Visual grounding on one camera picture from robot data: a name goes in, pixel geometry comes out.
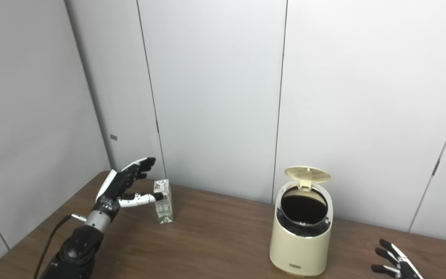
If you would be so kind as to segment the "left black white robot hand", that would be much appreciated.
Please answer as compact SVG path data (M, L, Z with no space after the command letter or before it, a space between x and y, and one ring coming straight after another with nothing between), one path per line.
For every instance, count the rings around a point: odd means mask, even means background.
M146 157L135 160L124 169L111 170L101 185L93 210L117 213L120 208L131 208L165 199L162 192L157 193L127 193L137 180L145 179L147 172L154 166L156 159Z

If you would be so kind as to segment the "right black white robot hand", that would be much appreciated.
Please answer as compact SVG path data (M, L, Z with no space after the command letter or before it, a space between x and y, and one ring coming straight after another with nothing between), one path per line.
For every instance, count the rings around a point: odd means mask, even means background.
M393 266L388 265L371 265L372 272L378 274L387 274L393 279L422 279L423 276L419 270L413 265L409 258L393 243L381 238L379 245L376 247L375 253L387 259Z

